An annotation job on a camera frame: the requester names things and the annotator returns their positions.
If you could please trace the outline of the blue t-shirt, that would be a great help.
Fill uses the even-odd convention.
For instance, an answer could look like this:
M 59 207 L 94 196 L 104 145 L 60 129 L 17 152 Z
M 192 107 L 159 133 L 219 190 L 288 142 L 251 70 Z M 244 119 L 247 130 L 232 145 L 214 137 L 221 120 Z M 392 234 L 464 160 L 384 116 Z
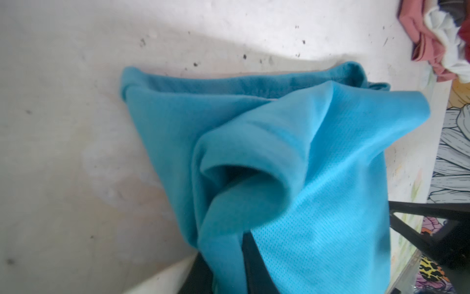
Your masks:
M 124 69 L 122 99 L 183 238 L 215 294 L 260 274 L 282 294 L 383 294 L 390 281 L 385 150 L 430 115 L 418 91 L 371 83 L 361 65 L 186 79 Z

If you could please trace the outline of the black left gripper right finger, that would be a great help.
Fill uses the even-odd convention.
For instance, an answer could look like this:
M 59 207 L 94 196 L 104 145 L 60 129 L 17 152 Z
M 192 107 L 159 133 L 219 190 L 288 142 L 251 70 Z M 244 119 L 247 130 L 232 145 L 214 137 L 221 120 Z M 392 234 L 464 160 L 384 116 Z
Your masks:
M 275 286 L 251 232 L 244 234 L 242 253 L 249 294 L 280 294 Z

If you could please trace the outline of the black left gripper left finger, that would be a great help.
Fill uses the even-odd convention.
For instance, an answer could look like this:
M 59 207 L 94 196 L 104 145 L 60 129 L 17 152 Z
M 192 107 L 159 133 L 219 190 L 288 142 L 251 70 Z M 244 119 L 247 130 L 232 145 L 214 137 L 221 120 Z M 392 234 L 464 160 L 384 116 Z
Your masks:
M 198 253 L 178 294 L 213 294 L 213 273 Z

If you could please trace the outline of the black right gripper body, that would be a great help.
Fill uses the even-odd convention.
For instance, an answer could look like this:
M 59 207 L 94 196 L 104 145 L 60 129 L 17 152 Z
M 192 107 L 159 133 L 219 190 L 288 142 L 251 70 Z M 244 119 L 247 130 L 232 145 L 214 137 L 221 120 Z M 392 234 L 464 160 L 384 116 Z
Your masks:
M 442 267 L 458 294 L 470 292 L 469 203 L 389 202 L 390 227 Z M 436 217 L 447 224 L 430 236 L 421 235 L 395 213 Z

